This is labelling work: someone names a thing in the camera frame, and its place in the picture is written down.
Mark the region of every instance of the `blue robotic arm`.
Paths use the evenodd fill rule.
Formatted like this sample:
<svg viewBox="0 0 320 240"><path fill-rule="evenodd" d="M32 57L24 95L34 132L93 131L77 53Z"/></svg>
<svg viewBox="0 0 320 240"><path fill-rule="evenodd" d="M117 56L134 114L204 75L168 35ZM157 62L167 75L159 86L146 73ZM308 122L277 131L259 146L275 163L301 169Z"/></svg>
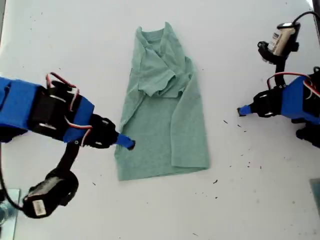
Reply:
<svg viewBox="0 0 320 240"><path fill-rule="evenodd" d="M297 42L300 23L298 19L307 14L320 16L313 12L305 12L293 22L283 23L277 26L277 32L272 36L272 41L258 43L258 51L263 60L274 64L275 87L271 88L269 78L268 90L258 93L253 98L253 103L237 109L240 117L257 113L259 117L270 118L283 115L291 119L294 124L305 123L305 127L296 132L299 139L311 142L320 148L320 68L314 67L313 74L306 75L295 72L284 72L286 60L291 52L297 52ZM286 85L284 75L298 75L293 82Z"/></svg>
<svg viewBox="0 0 320 240"><path fill-rule="evenodd" d="M4 183L0 160L0 183L7 200L30 218L44 218L59 206L66 206L75 196L79 182L70 171L80 147L105 149L118 144L132 150L135 141L116 132L108 119L94 114L94 105L79 94L76 86L55 73L60 81L47 75L47 88L0 77L0 143L33 131L67 143L57 167L45 180L30 188L23 205L14 203Z"/></svg>

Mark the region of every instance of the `black cable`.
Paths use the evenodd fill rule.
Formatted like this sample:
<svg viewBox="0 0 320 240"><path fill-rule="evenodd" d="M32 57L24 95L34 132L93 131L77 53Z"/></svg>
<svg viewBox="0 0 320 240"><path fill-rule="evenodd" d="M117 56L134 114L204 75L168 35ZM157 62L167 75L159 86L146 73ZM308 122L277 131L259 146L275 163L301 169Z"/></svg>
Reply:
<svg viewBox="0 0 320 240"><path fill-rule="evenodd" d="M318 21L320 21L320 16L319 16L318 13L316 13L315 11L306 11L306 12L300 14L295 20L293 20L292 24L295 25L296 22L297 22L300 18L302 18L303 16L305 16L305 15L307 15L307 14L313 14L313 15L316 17L316 19L317 19Z"/></svg>
<svg viewBox="0 0 320 240"><path fill-rule="evenodd" d="M18 209L18 210L23 210L23 208L21 206L19 206L18 204L16 204L12 199L11 197L9 196L8 194L8 190L6 188L6 185L5 185L5 181L4 181L4 176L3 176L3 173L2 173L2 158L1 158L1 143L0 143L0 184L2 186L2 190L3 190L3 193L4 193L4 196L5 198L8 200L8 202L15 208L15 209Z"/></svg>

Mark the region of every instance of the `table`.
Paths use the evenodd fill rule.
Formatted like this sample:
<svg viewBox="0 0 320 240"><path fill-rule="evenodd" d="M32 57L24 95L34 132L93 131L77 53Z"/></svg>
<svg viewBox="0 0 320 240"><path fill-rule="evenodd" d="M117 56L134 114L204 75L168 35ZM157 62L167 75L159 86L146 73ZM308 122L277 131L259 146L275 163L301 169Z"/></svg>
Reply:
<svg viewBox="0 0 320 240"><path fill-rule="evenodd" d="M46 73L56 72L115 123L136 28L158 30L168 21L198 69L211 157L206 171L119 182L114 147L83 148L72 168L76 197L46 219L19 214L15 239L319 239L309 179L320 178L320 150L297 139L301 126L289 119L239 118L236 111L274 73L257 43L309 8L303 0L7 1L0 74L44 85ZM286 69L310 73L320 65L319 42L314 19L300 22L300 49ZM4 145L7 186L24 195L64 149L35 133Z"/></svg>

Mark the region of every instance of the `folded t-shirt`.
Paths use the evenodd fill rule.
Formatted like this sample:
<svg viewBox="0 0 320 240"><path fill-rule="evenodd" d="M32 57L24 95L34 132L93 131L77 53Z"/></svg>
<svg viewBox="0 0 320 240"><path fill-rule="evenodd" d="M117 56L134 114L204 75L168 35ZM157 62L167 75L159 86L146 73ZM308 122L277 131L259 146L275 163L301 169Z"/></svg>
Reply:
<svg viewBox="0 0 320 240"><path fill-rule="evenodd" d="M132 151L116 147L119 180L209 167L196 73L167 22L158 31L136 31L120 128L136 145Z"/></svg>

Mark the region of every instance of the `white wire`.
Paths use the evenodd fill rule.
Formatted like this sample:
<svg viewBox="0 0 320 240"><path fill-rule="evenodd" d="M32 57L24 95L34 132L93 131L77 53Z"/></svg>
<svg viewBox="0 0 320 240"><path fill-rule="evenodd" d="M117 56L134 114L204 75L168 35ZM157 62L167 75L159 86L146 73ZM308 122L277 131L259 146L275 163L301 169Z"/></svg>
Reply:
<svg viewBox="0 0 320 240"><path fill-rule="evenodd" d="M74 102L75 102L75 100L76 100L79 92L80 92L80 91L79 91L79 88L76 88L76 89L75 89L75 93L73 94L72 101L71 101L71 103L70 103L70 109L69 109L70 112L73 112L73 111L74 111L74 110L73 110Z"/></svg>
<svg viewBox="0 0 320 240"><path fill-rule="evenodd" d="M84 136L83 136L83 138L82 138L82 141L81 141L81 147L83 147L84 146L84 143L85 143L85 139L86 139L86 137L89 135L89 133L91 132L91 128L89 128L86 132L85 132L85 134L84 134Z"/></svg>
<svg viewBox="0 0 320 240"><path fill-rule="evenodd" d="M307 97L307 98L305 98L305 100L308 100L308 99L310 99L312 97L312 91L311 91L311 89L310 89L310 95Z"/></svg>
<svg viewBox="0 0 320 240"><path fill-rule="evenodd" d="M72 128L76 128L76 129L92 129L91 125L78 125L78 124L74 124L72 122L70 122L66 116L64 116L64 119L66 120L66 122L69 124L70 127Z"/></svg>
<svg viewBox="0 0 320 240"><path fill-rule="evenodd" d="M307 85L305 81L303 81L303 85L306 86L312 93L314 93L320 98L320 94L316 90L314 90L313 87L310 87L309 85Z"/></svg>

